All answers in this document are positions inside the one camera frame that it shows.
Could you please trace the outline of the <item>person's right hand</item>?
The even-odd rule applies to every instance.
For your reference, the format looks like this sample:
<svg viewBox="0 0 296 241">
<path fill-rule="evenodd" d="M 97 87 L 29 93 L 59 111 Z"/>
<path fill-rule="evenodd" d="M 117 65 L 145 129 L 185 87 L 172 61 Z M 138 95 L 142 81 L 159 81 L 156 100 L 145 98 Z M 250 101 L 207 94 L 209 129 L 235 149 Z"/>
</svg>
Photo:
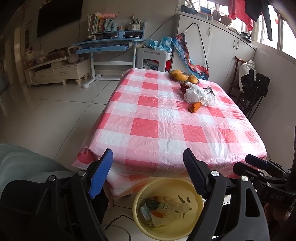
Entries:
<svg viewBox="0 0 296 241">
<path fill-rule="evenodd" d="M 295 240 L 295 208 L 292 212 L 272 204 L 264 206 L 270 240 Z"/>
</svg>

